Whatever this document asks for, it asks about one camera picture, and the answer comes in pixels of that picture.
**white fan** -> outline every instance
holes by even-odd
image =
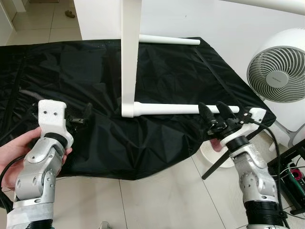
[[[252,89],[276,115],[272,129],[284,146],[305,138],[305,29],[289,29],[270,38],[247,71]]]

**white metal bar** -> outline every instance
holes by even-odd
[[[238,106],[229,106],[233,113],[239,112]],[[199,114],[198,105],[187,104],[142,104],[134,102],[135,117],[141,115],[174,115],[174,114]],[[212,113],[219,113],[215,105],[208,105]]]
[[[161,44],[186,44],[186,45],[199,45],[200,40],[174,38],[174,37],[160,37],[140,34],[139,42],[143,43],[161,43]]]
[[[305,0],[222,0],[305,15]]]
[[[123,0],[121,8],[122,116],[133,117],[142,0]]]

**black cloth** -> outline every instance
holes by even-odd
[[[267,110],[217,52],[201,39],[198,46],[140,43],[135,101],[213,105],[222,101]],[[121,117],[120,40],[57,42],[0,47],[1,144],[38,126],[32,104],[53,99],[67,104],[66,114],[93,113],[74,136],[73,153],[63,176],[139,179],[194,154],[209,140],[198,114]]]

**tiled floor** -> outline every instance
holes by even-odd
[[[7,45],[81,40],[75,8],[69,6],[69,0],[28,4],[27,12],[16,14],[13,20],[16,32]],[[67,17],[66,10],[72,11],[75,18]]]
[[[67,9],[75,13],[67,0],[30,4],[26,13],[15,16],[16,34],[8,45],[81,40],[77,17],[67,18]],[[271,139],[265,133],[253,142],[264,152],[265,160],[275,157],[275,152],[268,151]],[[245,229],[247,219],[236,169],[219,168],[203,181],[201,175],[210,166],[197,152],[137,181],[58,178],[53,224],[57,229],[97,229],[101,221],[110,222],[113,229]],[[13,192],[5,191],[12,198]],[[283,206],[290,209],[285,199]],[[292,229],[305,228],[305,220],[289,216],[288,222]],[[0,209],[0,229],[5,224],[5,211]]]

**human hand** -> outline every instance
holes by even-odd
[[[40,137],[41,128],[26,132],[23,135],[11,140],[7,144],[0,147],[0,173],[5,166],[15,158],[27,154],[31,149],[27,144],[31,140]],[[62,159],[62,165],[66,162],[67,156],[72,152],[72,148],[66,149],[66,153]],[[23,160],[14,163],[5,173],[1,187],[14,188],[18,174],[23,170]]]

